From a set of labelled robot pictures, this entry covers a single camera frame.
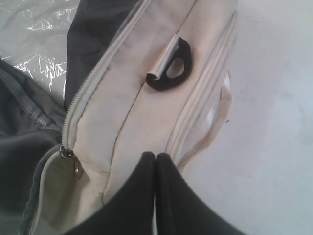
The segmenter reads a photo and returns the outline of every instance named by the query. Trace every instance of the zipper tab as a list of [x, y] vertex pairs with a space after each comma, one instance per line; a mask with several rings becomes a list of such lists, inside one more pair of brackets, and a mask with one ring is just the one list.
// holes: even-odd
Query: zipper tab
[[78, 158], [75, 156], [74, 152], [70, 149], [65, 149], [63, 146], [60, 147], [59, 152], [62, 158], [74, 159], [74, 174], [75, 174], [75, 178], [79, 180], [82, 177], [83, 169], [82, 169], [82, 165], [80, 164]]

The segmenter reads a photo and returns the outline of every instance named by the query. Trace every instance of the white floor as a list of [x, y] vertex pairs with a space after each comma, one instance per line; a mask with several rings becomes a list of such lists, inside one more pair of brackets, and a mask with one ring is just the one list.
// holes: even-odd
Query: white floor
[[187, 181], [249, 235], [313, 235], [313, 1], [241, 0], [234, 105]]

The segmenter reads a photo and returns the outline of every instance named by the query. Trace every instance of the zipper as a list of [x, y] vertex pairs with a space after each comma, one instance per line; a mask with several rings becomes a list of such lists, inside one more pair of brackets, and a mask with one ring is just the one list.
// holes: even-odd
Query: zipper
[[227, 46], [225, 47], [224, 45], [228, 45], [231, 42], [230, 40], [232, 38], [231, 36], [234, 30], [236, 19], [237, 19], [237, 13], [234, 13], [232, 17], [232, 22], [230, 23], [228, 31], [223, 36], [224, 39], [222, 39], [222, 43], [219, 46], [218, 51], [215, 53], [216, 56], [213, 56], [216, 59], [213, 62], [208, 61], [208, 63], [206, 64], [205, 66], [206, 68], [202, 72], [195, 88], [193, 89], [190, 95], [190, 97], [193, 97], [193, 98], [189, 99], [185, 105], [185, 107], [190, 107], [190, 109], [187, 111], [184, 117], [182, 117], [182, 124], [174, 128], [173, 132], [177, 130], [176, 131], [177, 134], [171, 136], [169, 139], [166, 152], [170, 154], [170, 156], [173, 158], [173, 161], [176, 165], [179, 164], [179, 161], [180, 161], [179, 155], [181, 153], [184, 140], [187, 137], [190, 129], [192, 128], [194, 119], [197, 117], [202, 107], [204, 106], [204, 103], [209, 98], [209, 96], [204, 98], [203, 94], [208, 90], [208, 88], [212, 84], [211, 83], [212, 81], [211, 80], [208, 80], [207, 82], [205, 81], [207, 77], [211, 77], [214, 74], [216, 67], [219, 65], [220, 60], [223, 58], [225, 59], [225, 57], [227, 56], [227, 51], [228, 51], [226, 49]]
[[104, 53], [104, 55], [100, 58], [100, 60], [97, 62], [97, 64], [93, 67], [87, 78], [82, 83], [81, 87], [79, 88], [78, 92], [74, 96], [73, 101], [71, 102], [68, 112], [65, 117], [63, 130], [62, 130], [62, 146], [60, 148], [60, 155], [64, 158], [75, 158], [75, 175], [77, 175], [77, 178], [79, 179], [82, 172], [82, 167], [80, 165], [80, 162], [78, 158], [75, 156], [73, 151], [70, 149], [69, 143], [68, 143], [68, 137], [69, 137], [69, 130], [71, 121], [73, 118], [73, 115], [76, 111], [76, 108], [78, 104], [80, 103], [80, 100], [82, 99], [83, 95], [85, 94], [86, 90], [92, 83], [95, 77], [97, 76], [103, 76], [103, 73], [109, 66], [109, 63], [117, 50], [120, 48], [121, 44], [124, 42], [134, 25], [137, 23], [143, 12], [146, 10], [146, 8], [149, 6], [151, 0], [143, 0], [141, 3], [141, 6], [138, 8], [137, 12], [134, 14], [132, 19], [129, 21], [129, 23], [125, 26], [125, 28], [122, 30], [119, 36], [116, 37], [114, 42], [111, 43], [107, 51]]

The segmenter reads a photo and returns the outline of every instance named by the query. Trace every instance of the plastic sheet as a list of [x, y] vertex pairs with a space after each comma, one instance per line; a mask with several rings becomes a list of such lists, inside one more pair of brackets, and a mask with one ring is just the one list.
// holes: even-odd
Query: plastic sheet
[[67, 32], [79, 0], [1, 0], [0, 58], [63, 103]]

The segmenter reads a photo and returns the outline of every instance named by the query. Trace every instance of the zipper track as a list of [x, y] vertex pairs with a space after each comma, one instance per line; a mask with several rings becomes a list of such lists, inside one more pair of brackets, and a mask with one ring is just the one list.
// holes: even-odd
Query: zipper track
[[171, 138], [168, 142], [169, 143], [168, 147], [171, 146], [171, 148], [167, 149], [166, 152], [168, 152], [170, 154], [170, 156], [173, 158], [173, 161], [175, 164], [178, 164], [178, 162], [176, 162], [176, 161], [178, 160], [178, 155], [181, 152], [183, 141], [185, 140], [187, 134], [189, 133], [193, 119], [195, 118], [195, 116], [197, 116], [197, 114], [201, 110], [201, 108], [203, 106], [202, 103], [206, 102], [206, 100], [207, 100], [207, 98], [203, 99], [203, 96], [200, 94], [203, 94], [207, 90], [208, 86], [211, 84], [211, 81], [208, 80], [205, 84], [203, 84], [203, 80], [206, 79], [208, 76], [210, 76], [212, 73], [214, 73], [214, 70], [216, 69], [216, 66], [217, 66], [220, 58], [225, 56], [226, 51], [225, 51], [225, 47], [223, 45], [229, 44], [229, 42], [230, 42], [232, 32], [234, 30], [234, 26], [236, 23], [237, 15], [238, 15], [238, 13], [235, 12], [233, 17], [232, 17], [232, 21], [230, 23], [228, 32], [225, 34], [222, 45], [221, 45], [219, 51], [217, 52], [217, 56], [216, 56], [217, 59], [215, 59], [213, 61], [212, 66], [210, 66], [209, 68], [206, 68], [203, 71], [203, 73], [202, 73], [200, 79], [198, 80], [195, 88], [193, 89], [192, 93], [190, 94], [190, 97], [195, 95], [195, 98], [187, 101], [185, 107], [186, 106], [188, 107], [189, 106], [188, 104], [192, 103], [193, 104], [193, 105], [191, 105], [192, 108], [188, 111], [185, 118], [183, 119], [182, 125], [180, 125], [179, 127], [177, 127], [177, 126], [175, 127], [175, 129], [179, 128], [178, 133], [175, 136], [171, 136]]
[[69, 135], [69, 129], [70, 129], [70, 124], [72, 121], [72, 117], [76, 111], [76, 108], [79, 104], [79, 101], [85, 94], [85, 91], [91, 84], [92, 80], [94, 79], [95, 76], [99, 75], [98, 70], [100, 68], [105, 70], [107, 69], [111, 59], [121, 46], [121, 44], [124, 42], [134, 25], [137, 23], [143, 12], [146, 10], [146, 8], [149, 6], [151, 0], [143, 0], [141, 6], [138, 8], [137, 12], [135, 15], [132, 17], [132, 19], [129, 21], [129, 23], [126, 25], [126, 27], [122, 30], [120, 35], [116, 37], [116, 40], [109, 46], [107, 51], [104, 53], [104, 55], [100, 58], [100, 60], [97, 62], [97, 64], [93, 67], [85, 81], [82, 83], [81, 87], [79, 88], [78, 92], [74, 96], [73, 101], [71, 102], [68, 112], [66, 114], [65, 120], [64, 120], [64, 125], [63, 125], [63, 130], [62, 130], [62, 146], [65, 149], [70, 149], [69, 144], [68, 144], [68, 135]]

